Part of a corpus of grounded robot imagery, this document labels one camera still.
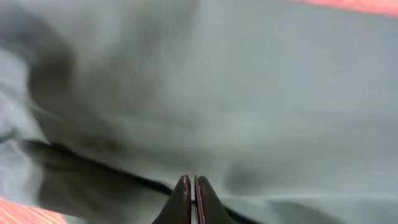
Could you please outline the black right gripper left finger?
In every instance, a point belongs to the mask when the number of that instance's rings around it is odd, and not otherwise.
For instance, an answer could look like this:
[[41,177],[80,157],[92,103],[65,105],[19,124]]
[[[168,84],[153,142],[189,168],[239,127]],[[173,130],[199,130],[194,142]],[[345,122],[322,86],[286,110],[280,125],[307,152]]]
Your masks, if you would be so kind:
[[152,224],[191,224],[191,183],[187,175],[181,176],[167,203]]

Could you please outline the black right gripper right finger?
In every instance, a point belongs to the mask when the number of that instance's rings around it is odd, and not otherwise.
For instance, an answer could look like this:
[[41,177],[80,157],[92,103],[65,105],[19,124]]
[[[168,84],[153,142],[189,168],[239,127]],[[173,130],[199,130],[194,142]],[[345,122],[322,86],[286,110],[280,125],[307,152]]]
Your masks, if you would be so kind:
[[195,176],[195,213],[197,224],[235,224],[228,215],[209,180]]

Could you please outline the green cloth garment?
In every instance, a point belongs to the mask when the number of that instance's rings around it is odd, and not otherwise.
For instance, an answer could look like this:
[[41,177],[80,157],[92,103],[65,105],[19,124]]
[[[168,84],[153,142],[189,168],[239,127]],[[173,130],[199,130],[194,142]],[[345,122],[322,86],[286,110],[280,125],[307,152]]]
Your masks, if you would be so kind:
[[294,1],[2,1],[1,197],[151,223],[397,222],[397,18]]

